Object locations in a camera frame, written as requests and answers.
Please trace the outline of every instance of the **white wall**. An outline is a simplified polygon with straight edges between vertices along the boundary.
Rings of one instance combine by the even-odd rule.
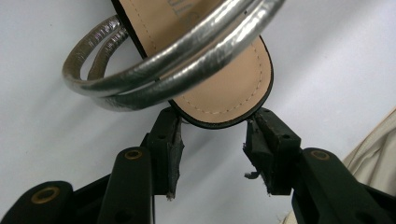
[[[395,106],[396,2],[289,0],[263,32],[276,80],[266,107],[303,139],[340,158]],[[67,54],[115,14],[106,1],[0,2],[0,217],[29,188],[65,180],[75,189],[108,174],[138,146],[161,108],[105,111],[63,84]],[[132,41],[108,73],[139,61]],[[157,223],[277,223],[290,197],[268,197],[241,148],[245,124],[183,126],[177,198],[157,197]]]

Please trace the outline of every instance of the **metallic strap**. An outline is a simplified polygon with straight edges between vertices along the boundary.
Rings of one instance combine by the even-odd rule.
[[[156,105],[216,74],[260,34],[282,3],[283,0],[226,0],[168,48],[125,71],[104,77],[111,55],[128,37],[113,16],[93,28],[73,48],[64,63],[64,81],[71,90],[91,96],[104,108],[137,110]],[[238,20],[246,11],[244,19]],[[82,80],[82,65],[108,35],[112,36],[99,49],[87,80]]]

